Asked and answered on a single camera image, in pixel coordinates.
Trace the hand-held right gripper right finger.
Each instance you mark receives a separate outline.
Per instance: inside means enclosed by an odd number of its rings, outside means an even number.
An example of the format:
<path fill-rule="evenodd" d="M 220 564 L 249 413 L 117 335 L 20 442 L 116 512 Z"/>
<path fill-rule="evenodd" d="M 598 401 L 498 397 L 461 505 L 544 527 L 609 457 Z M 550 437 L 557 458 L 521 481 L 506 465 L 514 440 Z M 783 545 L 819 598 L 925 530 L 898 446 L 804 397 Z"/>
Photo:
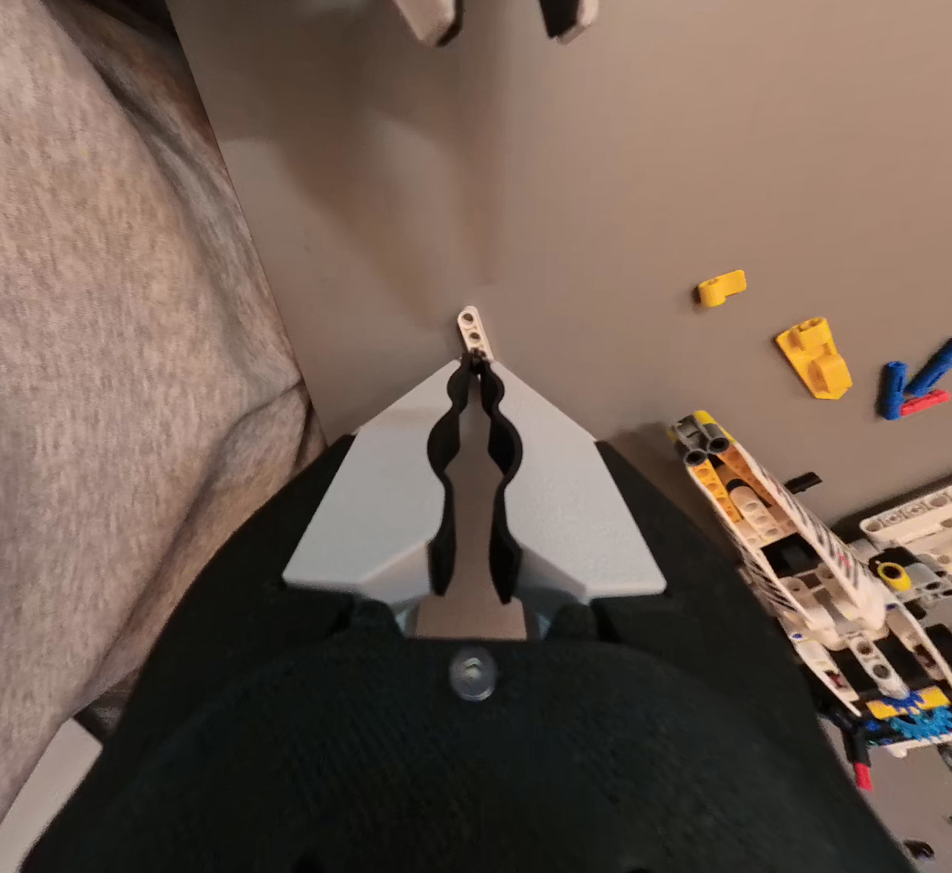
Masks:
<path fill-rule="evenodd" d="M 530 640 L 568 605 L 656 596 L 666 580 L 598 442 L 500 361 L 482 360 L 492 504 L 490 575 Z"/>

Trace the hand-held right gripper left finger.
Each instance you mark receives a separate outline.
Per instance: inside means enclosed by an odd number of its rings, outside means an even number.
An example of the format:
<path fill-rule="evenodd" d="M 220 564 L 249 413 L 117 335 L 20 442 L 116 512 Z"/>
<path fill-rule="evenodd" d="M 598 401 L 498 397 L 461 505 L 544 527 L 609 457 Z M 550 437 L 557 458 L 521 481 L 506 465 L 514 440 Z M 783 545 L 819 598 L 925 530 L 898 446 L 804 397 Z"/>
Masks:
<path fill-rule="evenodd" d="M 460 449 L 470 361 L 451 360 L 353 435 L 284 573 L 291 587 L 387 605 L 404 631 L 444 595 L 456 554 L 447 469 Z"/>

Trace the white lego beam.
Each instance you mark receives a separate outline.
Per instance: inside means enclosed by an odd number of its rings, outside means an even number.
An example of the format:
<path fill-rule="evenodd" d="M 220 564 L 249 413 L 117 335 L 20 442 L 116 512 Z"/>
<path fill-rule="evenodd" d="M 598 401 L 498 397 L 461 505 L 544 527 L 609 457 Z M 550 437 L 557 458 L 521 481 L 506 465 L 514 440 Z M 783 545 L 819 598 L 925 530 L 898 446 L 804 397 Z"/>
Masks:
<path fill-rule="evenodd" d="M 462 308 L 457 317 L 457 326 L 466 353 L 473 360 L 491 363 L 494 355 L 479 310 L 472 305 Z"/>

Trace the zebra striped lego plane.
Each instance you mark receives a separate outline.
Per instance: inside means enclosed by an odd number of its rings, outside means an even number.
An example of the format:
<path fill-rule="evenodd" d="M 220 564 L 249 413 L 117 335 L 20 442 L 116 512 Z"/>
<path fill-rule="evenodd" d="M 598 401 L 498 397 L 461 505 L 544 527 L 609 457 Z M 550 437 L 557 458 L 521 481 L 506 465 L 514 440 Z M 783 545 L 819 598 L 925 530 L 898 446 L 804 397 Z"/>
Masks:
<path fill-rule="evenodd" d="M 950 488 L 865 521 L 848 544 L 707 412 L 668 435 L 740 553 L 738 571 L 791 643 L 858 787 L 870 753 L 934 748 L 950 767 Z"/>

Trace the yellow lego piece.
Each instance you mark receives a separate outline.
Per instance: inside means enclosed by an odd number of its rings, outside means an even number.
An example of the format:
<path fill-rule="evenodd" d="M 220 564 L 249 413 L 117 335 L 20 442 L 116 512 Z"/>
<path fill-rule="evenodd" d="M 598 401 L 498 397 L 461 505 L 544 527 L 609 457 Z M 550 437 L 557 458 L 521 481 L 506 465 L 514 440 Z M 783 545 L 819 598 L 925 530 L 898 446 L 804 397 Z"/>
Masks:
<path fill-rule="evenodd" d="M 697 284 L 698 303 L 703 308 L 719 308 L 730 297 L 746 291 L 747 282 L 744 270 L 726 272 Z"/>

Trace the large yellow lego wedge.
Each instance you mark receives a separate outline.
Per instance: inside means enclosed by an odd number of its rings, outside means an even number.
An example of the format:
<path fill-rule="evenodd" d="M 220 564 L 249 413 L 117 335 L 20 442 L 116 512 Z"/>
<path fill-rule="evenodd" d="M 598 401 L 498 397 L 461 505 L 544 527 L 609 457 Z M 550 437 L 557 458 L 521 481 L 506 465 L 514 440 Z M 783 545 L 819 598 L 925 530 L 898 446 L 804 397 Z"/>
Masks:
<path fill-rule="evenodd" d="M 790 327 L 774 343 L 813 398 L 838 401 L 852 388 L 851 372 L 825 317 Z"/>

